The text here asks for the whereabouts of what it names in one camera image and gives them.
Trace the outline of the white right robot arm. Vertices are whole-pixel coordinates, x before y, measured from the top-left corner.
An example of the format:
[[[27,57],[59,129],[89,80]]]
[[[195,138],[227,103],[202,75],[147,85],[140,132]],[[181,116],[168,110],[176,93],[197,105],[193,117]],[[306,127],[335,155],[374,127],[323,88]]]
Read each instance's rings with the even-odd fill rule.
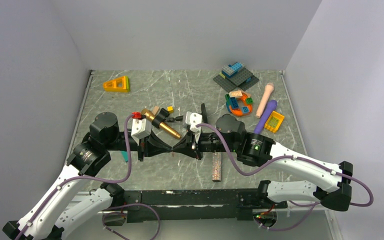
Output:
[[[245,124],[224,114],[212,126],[203,115],[188,111],[180,117],[187,134],[173,151],[197,159],[203,152],[236,154],[233,167],[243,176],[252,176],[264,167],[275,167],[301,177],[302,181],[262,180],[256,203],[262,208],[286,201],[311,201],[323,207],[345,212],[352,205],[351,181],[354,166],[324,162],[295,152],[270,137],[249,132]]]

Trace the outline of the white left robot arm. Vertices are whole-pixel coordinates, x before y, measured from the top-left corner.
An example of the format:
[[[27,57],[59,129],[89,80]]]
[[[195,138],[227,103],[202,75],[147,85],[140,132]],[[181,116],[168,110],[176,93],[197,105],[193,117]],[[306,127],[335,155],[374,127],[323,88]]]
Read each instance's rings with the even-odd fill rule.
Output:
[[[132,128],[119,130],[111,112],[99,114],[84,140],[66,160],[66,165],[40,201],[21,219],[8,221],[2,231],[11,240],[65,240],[76,228],[100,211],[136,207],[121,183],[132,173],[131,151],[145,150],[145,139],[152,135],[151,121],[144,114],[132,113]],[[97,177],[111,160],[110,149],[127,153],[127,174],[119,180]]]

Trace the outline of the teal small block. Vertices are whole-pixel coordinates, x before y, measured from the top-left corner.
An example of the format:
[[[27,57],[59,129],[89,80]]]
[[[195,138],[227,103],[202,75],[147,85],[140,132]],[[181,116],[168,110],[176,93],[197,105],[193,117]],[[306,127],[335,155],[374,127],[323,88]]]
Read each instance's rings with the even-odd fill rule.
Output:
[[[128,153],[126,151],[121,151],[120,153],[121,153],[121,156],[122,156],[124,162],[128,163],[129,162],[129,155],[128,155]]]

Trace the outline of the black microphone stand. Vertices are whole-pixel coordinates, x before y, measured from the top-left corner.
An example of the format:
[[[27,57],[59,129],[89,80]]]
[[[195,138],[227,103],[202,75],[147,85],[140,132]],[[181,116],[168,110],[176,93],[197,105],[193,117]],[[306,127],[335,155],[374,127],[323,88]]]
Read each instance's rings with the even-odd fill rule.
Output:
[[[200,106],[201,109],[201,115],[202,115],[202,121],[206,124],[208,124],[208,115],[206,110],[205,103],[202,103]],[[176,116],[176,117],[170,117],[170,113],[167,109],[161,108],[158,111],[158,114],[156,115],[157,120],[165,123],[173,123],[173,122],[181,122],[183,121],[183,115]]]

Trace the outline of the gold microphone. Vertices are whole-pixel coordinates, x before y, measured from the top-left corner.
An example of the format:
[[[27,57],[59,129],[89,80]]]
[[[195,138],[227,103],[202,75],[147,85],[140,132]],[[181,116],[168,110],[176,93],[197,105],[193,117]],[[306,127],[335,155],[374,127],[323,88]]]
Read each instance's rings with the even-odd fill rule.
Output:
[[[141,115],[144,115],[145,118],[149,122],[151,122],[151,124],[154,127],[163,130],[164,132],[166,132],[167,134],[169,134],[173,138],[178,139],[178,140],[180,140],[182,138],[182,135],[179,132],[177,132],[176,130],[174,130],[171,126],[169,126],[168,124],[166,124],[163,121],[157,120],[157,117],[149,109],[144,108],[141,111]]]

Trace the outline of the beige small wooden block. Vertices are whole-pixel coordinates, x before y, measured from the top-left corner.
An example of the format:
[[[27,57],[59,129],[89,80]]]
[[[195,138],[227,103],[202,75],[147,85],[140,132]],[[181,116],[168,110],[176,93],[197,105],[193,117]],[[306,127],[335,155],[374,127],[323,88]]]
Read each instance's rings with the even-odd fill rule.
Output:
[[[154,106],[151,110],[151,112],[156,116],[160,110],[159,106]]]

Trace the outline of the yellow small cube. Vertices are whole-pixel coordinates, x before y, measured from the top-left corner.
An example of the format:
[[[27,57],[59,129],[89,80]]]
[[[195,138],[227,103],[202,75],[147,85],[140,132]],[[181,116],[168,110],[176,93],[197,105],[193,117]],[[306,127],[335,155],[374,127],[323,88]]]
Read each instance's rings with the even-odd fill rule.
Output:
[[[170,114],[172,114],[174,112],[174,107],[173,106],[168,106],[167,107],[167,110]]]

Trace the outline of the orange green triangular brick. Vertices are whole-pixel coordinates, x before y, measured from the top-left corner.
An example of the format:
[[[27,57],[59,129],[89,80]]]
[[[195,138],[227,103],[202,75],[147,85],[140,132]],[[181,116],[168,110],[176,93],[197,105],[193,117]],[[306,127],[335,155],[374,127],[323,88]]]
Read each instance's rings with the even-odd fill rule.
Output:
[[[128,76],[108,80],[102,84],[102,87],[106,92],[129,93],[131,91]]]

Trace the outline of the grey baseplate brick stack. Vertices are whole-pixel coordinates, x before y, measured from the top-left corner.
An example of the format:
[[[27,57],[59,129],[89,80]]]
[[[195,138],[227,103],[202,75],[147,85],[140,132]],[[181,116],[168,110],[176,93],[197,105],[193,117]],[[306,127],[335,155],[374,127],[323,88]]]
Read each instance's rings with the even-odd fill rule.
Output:
[[[237,88],[246,91],[260,80],[241,62],[224,65],[213,81],[222,89],[231,92]]]

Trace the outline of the yellow orange window brick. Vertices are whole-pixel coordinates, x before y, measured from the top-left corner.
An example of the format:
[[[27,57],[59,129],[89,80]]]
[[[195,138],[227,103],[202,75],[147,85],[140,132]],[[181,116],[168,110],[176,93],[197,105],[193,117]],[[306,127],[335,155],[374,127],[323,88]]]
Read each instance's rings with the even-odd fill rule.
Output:
[[[284,119],[285,119],[284,115],[276,111],[272,111],[272,113],[270,114],[268,120],[264,125],[264,128],[275,134],[279,130]]]

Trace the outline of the purple toy microphone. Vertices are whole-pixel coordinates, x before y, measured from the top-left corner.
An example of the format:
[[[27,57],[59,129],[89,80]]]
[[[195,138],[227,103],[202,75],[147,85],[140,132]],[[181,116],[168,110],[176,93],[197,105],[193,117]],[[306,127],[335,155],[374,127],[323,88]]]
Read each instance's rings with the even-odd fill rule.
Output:
[[[263,131],[267,120],[269,119],[272,112],[276,110],[277,106],[278,102],[276,100],[272,99],[268,101],[265,110],[263,111],[257,125],[253,130],[254,134],[260,134]]]

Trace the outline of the pink toy microphone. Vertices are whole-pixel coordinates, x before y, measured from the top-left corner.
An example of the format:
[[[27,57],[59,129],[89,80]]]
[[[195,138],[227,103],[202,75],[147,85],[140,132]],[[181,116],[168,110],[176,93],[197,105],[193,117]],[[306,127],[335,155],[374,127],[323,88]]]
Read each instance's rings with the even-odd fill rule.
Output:
[[[274,89],[275,89],[275,86],[272,82],[269,82],[265,85],[263,95],[262,95],[261,100],[259,102],[258,108],[255,112],[256,118],[259,119],[262,116],[263,111],[266,107],[266,104],[269,100],[269,97],[270,97],[271,93],[274,91]]]

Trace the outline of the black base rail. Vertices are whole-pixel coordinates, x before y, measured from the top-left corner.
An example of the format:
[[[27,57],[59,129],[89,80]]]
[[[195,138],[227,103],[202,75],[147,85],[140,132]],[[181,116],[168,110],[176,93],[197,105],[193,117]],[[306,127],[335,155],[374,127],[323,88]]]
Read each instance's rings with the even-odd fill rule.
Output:
[[[161,220],[237,219],[251,221],[261,212],[287,209],[288,203],[273,203],[258,188],[125,190],[103,183],[109,191],[110,210],[126,212],[128,223]]]

